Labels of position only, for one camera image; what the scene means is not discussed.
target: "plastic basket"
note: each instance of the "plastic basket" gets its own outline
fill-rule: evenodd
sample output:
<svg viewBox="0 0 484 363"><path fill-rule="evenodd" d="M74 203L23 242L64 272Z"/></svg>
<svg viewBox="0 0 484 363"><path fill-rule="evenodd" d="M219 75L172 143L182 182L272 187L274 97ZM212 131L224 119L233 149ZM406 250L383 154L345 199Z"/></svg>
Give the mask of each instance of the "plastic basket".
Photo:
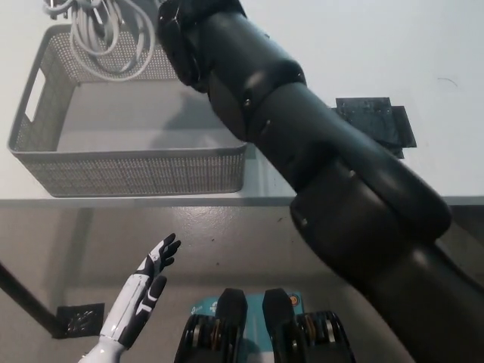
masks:
<svg viewBox="0 0 484 363"><path fill-rule="evenodd" d="M69 31L60 25L45 34L8 145L51 195L208 194L242 188L246 145L225 129L206 95L176 79L160 46L137 79L103 82L73 58ZM100 71L113 69L130 59L134 47L129 33L122 33L116 53L103 58L101 67L83 57ZM29 119L26 106L39 71L45 84Z"/></svg>

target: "white robotic hand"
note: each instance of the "white robotic hand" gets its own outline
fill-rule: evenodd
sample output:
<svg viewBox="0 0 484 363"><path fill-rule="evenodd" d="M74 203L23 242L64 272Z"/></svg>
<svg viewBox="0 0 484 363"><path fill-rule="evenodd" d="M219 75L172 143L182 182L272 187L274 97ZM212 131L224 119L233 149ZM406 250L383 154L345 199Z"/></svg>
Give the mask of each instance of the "white robotic hand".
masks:
<svg viewBox="0 0 484 363"><path fill-rule="evenodd" d="M175 261L180 243L175 234L169 235L129 276L104 322L98 344L79 363L118 363L132 347L166 285L160 273Z"/></svg>

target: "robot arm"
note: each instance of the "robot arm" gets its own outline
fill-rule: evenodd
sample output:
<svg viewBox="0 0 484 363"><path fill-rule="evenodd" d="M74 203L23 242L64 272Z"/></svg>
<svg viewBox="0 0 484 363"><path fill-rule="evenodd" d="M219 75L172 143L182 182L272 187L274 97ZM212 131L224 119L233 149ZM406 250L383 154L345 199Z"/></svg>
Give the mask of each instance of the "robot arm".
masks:
<svg viewBox="0 0 484 363"><path fill-rule="evenodd" d="M451 223L442 198L312 93L239 0L166 0L159 19L178 78L207 93L227 128L286 179L306 243L414 359L484 361L484 291L435 245Z"/></svg>
<svg viewBox="0 0 484 363"><path fill-rule="evenodd" d="M171 234L153 248L119 293L98 344L79 363L118 363L132 347L166 285L161 272L175 261L179 247L180 241Z"/></svg>

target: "floor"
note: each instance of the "floor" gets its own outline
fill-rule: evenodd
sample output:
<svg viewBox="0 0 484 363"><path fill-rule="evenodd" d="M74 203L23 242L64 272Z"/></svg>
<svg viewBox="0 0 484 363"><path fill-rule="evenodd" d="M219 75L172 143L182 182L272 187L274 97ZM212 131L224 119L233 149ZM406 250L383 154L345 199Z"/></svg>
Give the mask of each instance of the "floor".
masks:
<svg viewBox="0 0 484 363"><path fill-rule="evenodd" d="M171 232L182 241L168 285L123 363L171 362L190 307L225 287L302 293L306 311L332 309L358 362L412 362L386 324L302 242L287 208L0 209L0 259L52 311L106 303L147 251ZM442 239L484 281L484 248L454 225ZM0 292L0 361L77 362L94 337L56 341Z"/></svg>

